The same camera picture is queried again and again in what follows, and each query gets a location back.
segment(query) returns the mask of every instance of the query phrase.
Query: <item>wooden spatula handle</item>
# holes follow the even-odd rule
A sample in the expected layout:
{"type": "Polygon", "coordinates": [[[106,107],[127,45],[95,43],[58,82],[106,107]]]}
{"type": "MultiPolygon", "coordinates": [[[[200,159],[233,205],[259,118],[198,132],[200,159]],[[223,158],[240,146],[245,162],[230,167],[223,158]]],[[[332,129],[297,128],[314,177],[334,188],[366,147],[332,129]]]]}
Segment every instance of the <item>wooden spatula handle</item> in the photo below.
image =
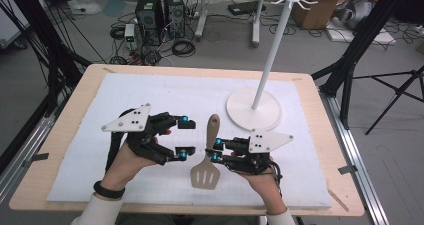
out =
{"type": "Polygon", "coordinates": [[[207,131],[206,131],[206,148],[211,149],[215,143],[216,136],[219,131],[219,116],[213,114],[208,121],[207,131]]]}

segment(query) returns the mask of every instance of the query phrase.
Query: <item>spatula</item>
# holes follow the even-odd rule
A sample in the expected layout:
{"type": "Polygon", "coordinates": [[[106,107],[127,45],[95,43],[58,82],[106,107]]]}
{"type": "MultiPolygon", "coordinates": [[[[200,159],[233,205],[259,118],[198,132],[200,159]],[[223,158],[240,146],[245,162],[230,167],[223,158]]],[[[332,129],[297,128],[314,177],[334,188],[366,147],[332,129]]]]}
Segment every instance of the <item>spatula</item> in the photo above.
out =
{"type": "MultiPolygon", "coordinates": [[[[212,149],[219,131],[219,116],[213,114],[208,121],[206,131],[206,148],[212,149]]],[[[218,183],[219,170],[212,164],[205,153],[202,162],[194,166],[190,171],[191,185],[194,188],[213,190],[218,183]]]]}

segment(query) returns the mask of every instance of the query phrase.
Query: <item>human hand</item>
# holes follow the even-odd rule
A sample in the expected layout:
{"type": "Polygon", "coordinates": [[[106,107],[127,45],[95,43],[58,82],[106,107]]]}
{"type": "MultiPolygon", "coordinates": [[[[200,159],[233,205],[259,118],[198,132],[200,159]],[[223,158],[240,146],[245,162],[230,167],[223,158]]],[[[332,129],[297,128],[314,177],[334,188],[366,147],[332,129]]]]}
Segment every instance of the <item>human hand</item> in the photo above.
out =
{"type": "Polygon", "coordinates": [[[267,214],[279,215],[287,211],[287,207],[280,194],[280,189],[276,183],[276,175],[271,168],[267,168],[258,175],[245,173],[238,174],[245,178],[252,189],[261,196],[264,201],[267,214]]]}
{"type": "Polygon", "coordinates": [[[112,191],[120,191],[125,188],[127,183],[131,181],[142,168],[152,165],[156,165],[156,163],[147,158],[137,156],[128,147],[128,143],[125,141],[100,185],[112,191]]]}

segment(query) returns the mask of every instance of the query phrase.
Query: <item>metal rail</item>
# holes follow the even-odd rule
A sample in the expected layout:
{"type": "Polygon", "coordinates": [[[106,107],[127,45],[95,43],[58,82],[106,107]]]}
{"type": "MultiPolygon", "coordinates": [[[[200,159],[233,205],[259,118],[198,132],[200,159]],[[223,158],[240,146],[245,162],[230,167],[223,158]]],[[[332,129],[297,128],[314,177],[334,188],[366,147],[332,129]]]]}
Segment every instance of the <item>metal rail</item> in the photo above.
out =
{"type": "Polygon", "coordinates": [[[59,116],[62,105],[66,103],[65,94],[68,94],[67,89],[63,89],[64,93],[58,96],[57,106],[50,115],[43,116],[34,126],[32,132],[28,135],[21,148],[16,152],[13,159],[10,161],[6,169],[0,175],[0,204],[9,194],[15,183],[20,178],[20,175],[26,172],[32,162],[33,156],[43,145],[46,137],[50,133],[57,117],[59,116]]]}
{"type": "Polygon", "coordinates": [[[367,204],[366,211],[371,216],[375,225],[389,225],[352,133],[350,130],[345,129],[340,119],[340,105],[337,99],[328,97],[322,93],[320,96],[324,106],[328,109],[328,117],[332,119],[334,123],[336,135],[338,139],[340,139],[341,146],[343,146],[343,152],[346,156],[345,158],[348,160],[348,164],[351,166],[355,165],[357,168],[357,171],[353,173],[352,176],[356,185],[361,190],[363,202],[367,204]]]}

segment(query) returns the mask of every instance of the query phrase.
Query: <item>wrist strap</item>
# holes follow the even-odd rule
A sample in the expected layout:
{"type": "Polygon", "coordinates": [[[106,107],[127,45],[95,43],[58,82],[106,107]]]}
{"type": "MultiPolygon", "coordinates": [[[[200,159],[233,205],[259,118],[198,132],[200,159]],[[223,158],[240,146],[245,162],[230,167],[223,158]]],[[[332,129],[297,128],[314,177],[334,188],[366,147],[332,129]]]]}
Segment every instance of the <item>wrist strap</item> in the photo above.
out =
{"type": "Polygon", "coordinates": [[[100,196],[117,199],[117,198],[121,198],[124,195],[125,188],[122,189],[121,191],[112,191],[102,187],[100,185],[100,182],[101,181],[97,181],[94,184],[94,191],[96,191],[96,193],[99,194],[100,196]]]}

